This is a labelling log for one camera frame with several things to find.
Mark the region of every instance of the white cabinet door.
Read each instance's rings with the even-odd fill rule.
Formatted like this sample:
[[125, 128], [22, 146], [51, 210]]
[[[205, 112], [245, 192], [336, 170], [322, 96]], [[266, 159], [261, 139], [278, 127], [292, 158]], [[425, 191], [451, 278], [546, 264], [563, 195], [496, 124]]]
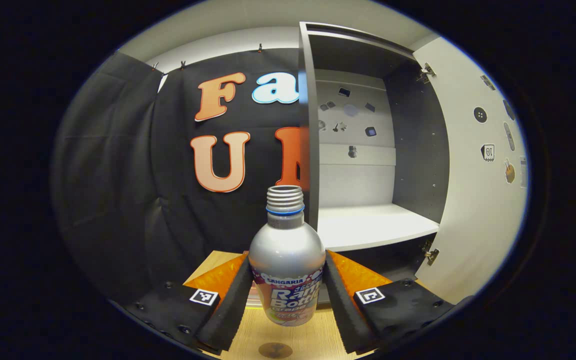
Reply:
[[426, 86], [441, 104], [450, 152], [448, 194], [432, 244], [439, 255], [432, 266], [425, 260], [416, 276], [455, 304], [482, 289], [512, 249], [526, 209], [530, 167], [522, 171], [527, 154], [521, 119], [512, 119], [498, 85], [492, 90], [473, 60], [443, 38], [413, 54], [436, 74]]

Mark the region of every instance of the open cabinet door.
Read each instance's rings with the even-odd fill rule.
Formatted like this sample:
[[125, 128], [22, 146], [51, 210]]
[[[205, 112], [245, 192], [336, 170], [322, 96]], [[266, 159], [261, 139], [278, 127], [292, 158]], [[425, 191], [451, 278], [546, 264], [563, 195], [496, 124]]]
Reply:
[[457, 304], [491, 280], [515, 243], [528, 199], [518, 121], [498, 86], [466, 54], [437, 38], [413, 53], [445, 119], [450, 170], [439, 231], [416, 276]]
[[301, 118], [299, 183], [303, 191], [304, 220], [317, 230], [320, 208], [320, 133], [317, 116], [317, 84], [313, 51], [305, 22], [299, 23], [299, 107]]

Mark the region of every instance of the bottle label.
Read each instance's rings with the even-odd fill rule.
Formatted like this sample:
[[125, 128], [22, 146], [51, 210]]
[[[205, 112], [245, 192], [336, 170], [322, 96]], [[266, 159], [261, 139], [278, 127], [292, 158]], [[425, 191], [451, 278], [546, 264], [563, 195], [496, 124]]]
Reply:
[[282, 326], [298, 326], [313, 317], [322, 284], [323, 266], [298, 278], [274, 277], [254, 268], [252, 272], [268, 319]]

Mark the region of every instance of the silver bottle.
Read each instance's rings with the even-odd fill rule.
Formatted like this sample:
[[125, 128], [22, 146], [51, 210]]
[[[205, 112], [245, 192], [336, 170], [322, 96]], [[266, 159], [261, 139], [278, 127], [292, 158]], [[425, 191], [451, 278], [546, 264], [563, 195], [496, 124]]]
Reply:
[[310, 321], [322, 284], [326, 252], [304, 222], [304, 207], [301, 187], [269, 187], [268, 223], [254, 235], [248, 254], [263, 310], [281, 326]]

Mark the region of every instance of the orange letter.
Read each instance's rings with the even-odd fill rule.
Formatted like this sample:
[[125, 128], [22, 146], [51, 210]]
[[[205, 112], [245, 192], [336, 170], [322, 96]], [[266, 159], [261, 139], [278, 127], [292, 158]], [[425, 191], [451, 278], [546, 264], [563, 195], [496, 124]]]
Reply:
[[274, 132], [274, 137], [281, 141], [283, 160], [281, 161], [281, 179], [275, 185], [300, 185], [297, 179], [297, 166], [301, 167], [299, 127], [282, 127]]
[[226, 177], [218, 177], [213, 171], [213, 146], [217, 144], [217, 137], [205, 135], [190, 140], [194, 149], [194, 175], [199, 184], [217, 193], [228, 193], [242, 186], [246, 175], [244, 144], [249, 140], [250, 134], [245, 131], [224, 135], [223, 142], [230, 148], [230, 173]]
[[233, 100], [235, 98], [235, 85], [233, 83], [241, 84], [245, 81], [246, 75], [236, 72], [199, 84], [201, 104], [199, 105], [199, 112], [194, 116], [194, 121], [204, 121], [225, 114], [228, 107], [221, 104], [221, 98], [226, 101]]

